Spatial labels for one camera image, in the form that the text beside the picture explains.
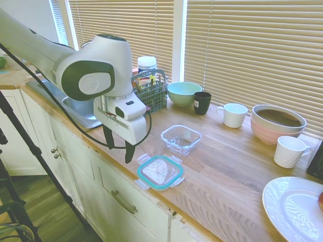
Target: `pink bowl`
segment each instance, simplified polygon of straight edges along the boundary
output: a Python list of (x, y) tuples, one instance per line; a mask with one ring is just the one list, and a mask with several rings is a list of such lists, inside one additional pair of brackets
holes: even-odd
[(296, 132), (296, 133), (281, 133), (281, 132), (276, 132), (269, 130), (258, 123), (254, 121), (254, 119), (250, 119), (251, 123), (251, 128), (253, 133), (263, 142), (275, 145), (277, 144), (277, 140), (280, 136), (292, 136), (297, 138), (300, 136), (300, 134), (303, 132), (305, 128), (303, 128), (301, 131)]

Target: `wooden countertop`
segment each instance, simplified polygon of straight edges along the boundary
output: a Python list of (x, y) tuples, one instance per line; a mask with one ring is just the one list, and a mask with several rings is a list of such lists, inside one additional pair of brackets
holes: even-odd
[(0, 69), (0, 90), (14, 90), (26, 82), (28, 73), (25, 70)]
[[(125, 164), (125, 150), (109, 150), (81, 135), (56, 107), (26, 85), (21, 88), (52, 116), (57, 116), (88, 146), (111, 161), (132, 179), (137, 179), (137, 158), (172, 155), (164, 148), (160, 134), (172, 125), (185, 125), (202, 133), (197, 148), (183, 160), (185, 179), (178, 186), (165, 191), (149, 189), (155, 197), (182, 215), (212, 241), (285, 241), (270, 223), (262, 205), (262, 190), (272, 179), (299, 176), (318, 182), (306, 174), (310, 156), (304, 156), (293, 169), (274, 163), (275, 146), (255, 137), (247, 117), (240, 129), (222, 124), (211, 105), (205, 116), (195, 115), (193, 107), (178, 108), (168, 101), (168, 107), (152, 115), (152, 130), (148, 138), (136, 148), (133, 160)], [(105, 142), (102, 127), (87, 131)], [(114, 135), (116, 145), (124, 141)], [(301, 135), (307, 145), (317, 146), (318, 140)]]

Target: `red fruit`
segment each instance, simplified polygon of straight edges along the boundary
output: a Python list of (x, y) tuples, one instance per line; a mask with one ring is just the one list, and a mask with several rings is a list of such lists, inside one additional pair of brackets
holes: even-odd
[(319, 195), (319, 197), (318, 197), (318, 205), (319, 205), (319, 207), (322, 209), (322, 211), (323, 211), (323, 193), (321, 193), (320, 195)]

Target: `stainless steel sink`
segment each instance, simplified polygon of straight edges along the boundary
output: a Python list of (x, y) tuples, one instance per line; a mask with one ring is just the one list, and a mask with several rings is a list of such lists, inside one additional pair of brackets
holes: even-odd
[[(65, 110), (69, 113), (73, 120), (80, 124), (82, 127), (90, 129), (101, 125), (101, 122), (98, 121), (94, 116), (94, 99), (88, 101), (77, 101), (65, 95), (50, 81), (42, 80), (42, 82), (54, 95), (58, 102), (60, 102), (60, 104), (65, 108)], [(42, 95), (51, 103), (55, 104), (51, 97), (37, 81), (27, 82), (26, 85)]]

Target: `black mug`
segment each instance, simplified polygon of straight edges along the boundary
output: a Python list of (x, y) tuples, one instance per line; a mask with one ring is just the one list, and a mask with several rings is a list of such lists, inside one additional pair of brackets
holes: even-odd
[(196, 92), (194, 94), (194, 110), (198, 115), (205, 115), (211, 102), (211, 94), (208, 92)]

